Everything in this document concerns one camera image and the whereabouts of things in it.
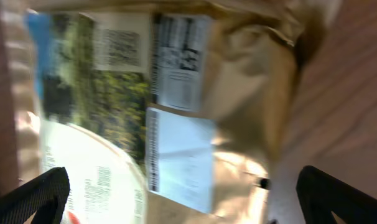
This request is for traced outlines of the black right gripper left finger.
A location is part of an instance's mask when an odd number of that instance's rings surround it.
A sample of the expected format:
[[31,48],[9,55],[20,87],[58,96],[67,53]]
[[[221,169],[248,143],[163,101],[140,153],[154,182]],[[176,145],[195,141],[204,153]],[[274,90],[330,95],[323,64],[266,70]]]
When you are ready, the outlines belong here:
[[69,193],[66,168],[54,167],[0,198],[0,223],[60,223]]

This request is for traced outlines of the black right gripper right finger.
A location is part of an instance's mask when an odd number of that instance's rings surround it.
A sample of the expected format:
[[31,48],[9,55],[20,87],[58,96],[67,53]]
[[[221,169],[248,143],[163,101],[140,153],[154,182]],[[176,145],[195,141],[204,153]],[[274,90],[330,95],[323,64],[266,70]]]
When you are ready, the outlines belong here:
[[306,224],[377,223],[377,199],[315,168],[299,173],[296,192]]

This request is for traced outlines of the gold foil food bag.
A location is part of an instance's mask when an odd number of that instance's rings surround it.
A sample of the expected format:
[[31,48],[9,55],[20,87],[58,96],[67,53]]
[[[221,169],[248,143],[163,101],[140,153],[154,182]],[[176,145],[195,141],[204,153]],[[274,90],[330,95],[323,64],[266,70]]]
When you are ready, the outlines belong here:
[[340,1],[0,1],[16,188],[60,223],[267,223],[301,68]]

